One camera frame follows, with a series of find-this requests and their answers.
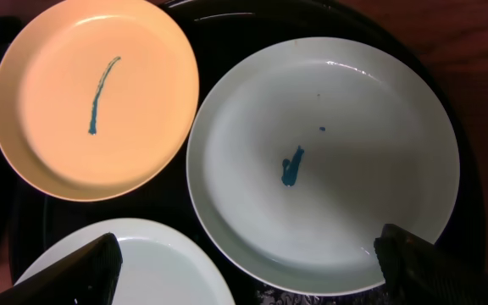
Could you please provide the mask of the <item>pale green plate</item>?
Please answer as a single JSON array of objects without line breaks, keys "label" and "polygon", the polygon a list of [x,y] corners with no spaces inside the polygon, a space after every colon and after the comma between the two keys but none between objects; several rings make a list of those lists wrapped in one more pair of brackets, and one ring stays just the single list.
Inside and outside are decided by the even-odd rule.
[{"label": "pale green plate", "polygon": [[460,163],[446,110],[408,64],[308,37],[266,47],[216,83],[186,176],[202,227],[237,268],[340,296],[383,283],[373,244],[384,225],[438,240]]}]

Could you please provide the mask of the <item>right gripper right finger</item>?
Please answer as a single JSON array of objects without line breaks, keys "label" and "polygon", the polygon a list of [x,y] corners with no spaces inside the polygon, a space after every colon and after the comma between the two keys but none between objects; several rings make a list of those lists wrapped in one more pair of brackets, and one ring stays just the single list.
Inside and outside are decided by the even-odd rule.
[{"label": "right gripper right finger", "polygon": [[488,275],[476,274],[393,224],[374,240],[387,290],[407,304],[488,304]]}]

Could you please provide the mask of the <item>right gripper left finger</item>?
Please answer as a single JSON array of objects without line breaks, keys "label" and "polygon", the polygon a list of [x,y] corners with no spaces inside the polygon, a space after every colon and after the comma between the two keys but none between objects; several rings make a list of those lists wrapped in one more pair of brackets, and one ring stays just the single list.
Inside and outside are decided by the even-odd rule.
[{"label": "right gripper left finger", "polygon": [[0,293],[0,305],[111,305],[122,263],[116,236],[104,234]]}]

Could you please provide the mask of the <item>light blue plate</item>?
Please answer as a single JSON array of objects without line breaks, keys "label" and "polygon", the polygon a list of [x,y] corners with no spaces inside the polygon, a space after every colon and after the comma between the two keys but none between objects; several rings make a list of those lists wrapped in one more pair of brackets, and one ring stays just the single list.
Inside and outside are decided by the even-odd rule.
[{"label": "light blue plate", "polygon": [[233,305],[225,279],[190,238],[146,219],[109,219],[81,228],[46,250],[21,283],[95,238],[112,233],[123,257],[113,304]]}]

